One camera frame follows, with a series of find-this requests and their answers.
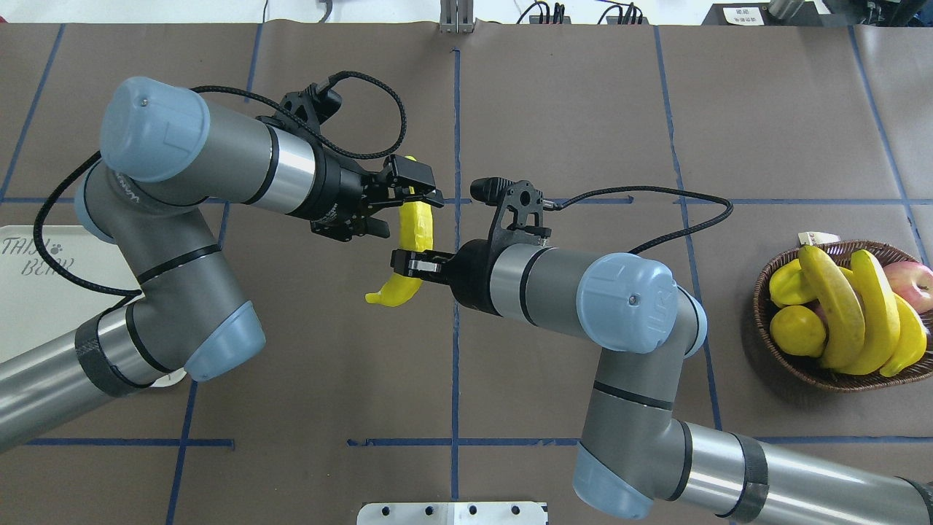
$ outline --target yellow banana held by gripper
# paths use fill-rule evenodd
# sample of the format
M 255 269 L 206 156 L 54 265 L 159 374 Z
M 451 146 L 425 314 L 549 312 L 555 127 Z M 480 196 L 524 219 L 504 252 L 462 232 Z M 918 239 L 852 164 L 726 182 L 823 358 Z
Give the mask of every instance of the yellow banana held by gripper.
M 405 203 L 398 209 L 398 247 L 408 251 L 434 248 L 434 218 L 427 203 Z M 421 279 L 392 274 L 383 287 L 366 294 L 371 305 L 400 306 L 421 288 Z

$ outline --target brown wicker basket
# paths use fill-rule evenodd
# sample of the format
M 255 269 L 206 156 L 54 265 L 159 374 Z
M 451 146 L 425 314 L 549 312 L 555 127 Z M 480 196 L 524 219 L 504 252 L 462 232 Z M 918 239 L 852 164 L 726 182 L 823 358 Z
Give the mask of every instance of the brown wicker basket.
M 890 245 L 874 241 L 843 241 L 820 245 L 820 248 L 829 254 L 840 266 L 850 267 L 852 253 L 866 249 L 870 251 L 882 266 L 898 261 L 914 261 L 916 259 L 894 248 Z M 777 313 L 778 308 L 771 302 L 771 294 L 768 291 L 768 281 L 771 275 L 781 266 L 790 263 L 797 258 L 798 249 L 789 249 L 770 262 L 761 270 L 758 282 L 755 283 L 755 291 L 752 295 L 752 309 L 754 313 L 755 328 L 764 341 L 765 348 L 749 348 L 750 351 L 760 351 L 766 354 L 768 358 L 774 359 L 782 367 L 787 369 L 794 377 L 821 390 L 834 392 L 853 392 L 863 390 L 882 389 L 895 385 L 904 385 L 913 383 L 921 379 L 933 376 L 933 337 L 929 337 L 926 343 L 927 353 L 917 363 L 905 368 L 894 377 L 884 377 L 877 372 L 867 376 L 849 376 L 847 374 L 838 374 L 831 370 L 821 368 L 816 359 L 809 357 L 798 357 L 787 355 L 777 348 L 777 345 L 771 339 L 768 333 L 768 327 L 771 319 Z M 933 326 L 933 310 L 920 315 L 925 326 L 930 329 Z M 757 359 L 760 356 L 749 356 L 749 359 Z M 760 366 L 753 366 L 759 372 Z

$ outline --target apple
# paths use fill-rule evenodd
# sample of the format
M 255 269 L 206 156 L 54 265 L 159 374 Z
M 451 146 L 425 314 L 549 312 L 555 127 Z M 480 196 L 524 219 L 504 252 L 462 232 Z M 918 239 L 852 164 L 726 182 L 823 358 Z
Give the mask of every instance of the apple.
M 884 267 L 891 290 L 922 314 L 933 309 L 933 270 L 919 262 L 892 262 Z

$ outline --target blue joint cover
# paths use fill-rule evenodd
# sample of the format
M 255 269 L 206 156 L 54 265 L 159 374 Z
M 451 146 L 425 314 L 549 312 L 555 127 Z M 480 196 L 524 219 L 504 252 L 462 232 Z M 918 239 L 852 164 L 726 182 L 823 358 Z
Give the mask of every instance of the blue joint cover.
M 185 363 L 195 381 L 220 376 L 248 361 L 266 346 L 253 303 L 243 303 L 220 323 Z
M 654 504 L 651 498 L 618 477 L 581 444 L 577 444 L 574 491 L 583 503 L 616 518 L 643 519 Z
M 693 303 L 693 308 L 697 312 L 697 340 L 693 343 L 693 347 L 684 355 L 684 359 L 690 357 L 691 355 L 697 353 L 697 350 L 703 347 L 703 342 L 706 341 L 706 334 L 709 331 L 709 322 L 706 319 L 706 310 L 703 309 L 703 305 L 700 304 L 692 295 L 687 293 L 686 290 L 680 288 L 690 299 L 690 302 Z
M 100 161 L 91 166 L 91 169 L 88 170 L 88 174 L 81 179 L 81 184 L 77 187 L 77 194 L 75 195 L 75 215 L 77 215 L 77 221 L 81 226 L 84 226 L 84 229 L 91 232 L 95 237 L 108 244 L 117 244 L 113 237 L 105 234 L 103 230 L 97 227 L 97 224 L 91 219 L 91 213 L 88 212 L 88 203 L 84 200 L 84 187 L 88 185 L 88 177 L 91 176 L 91 172 L 94 171 L 94 168 L 97 167 L 99 163 Z
M 104 113 L 101 156 L 133 180 L 160 182 L 194 161 L 210 128 L 210 111 L 197 93 L 152 78 L 127 78 Z
M 667 266 L 631 253 L 610 253 L 591 264 L 580 279 L 577 315 L 597 345 L 644 354 L 671 334 L 677 295 Z

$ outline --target white bracket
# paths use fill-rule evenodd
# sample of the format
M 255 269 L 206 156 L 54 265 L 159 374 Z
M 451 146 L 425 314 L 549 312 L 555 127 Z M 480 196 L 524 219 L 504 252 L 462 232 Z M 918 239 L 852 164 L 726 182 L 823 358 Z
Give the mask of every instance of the white bracket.
M 356 525 L 547 525 L 548 504 L 456 502 L 367 504 Z
M 442 33 L 473 33 L 473 0 L 440 0 Z

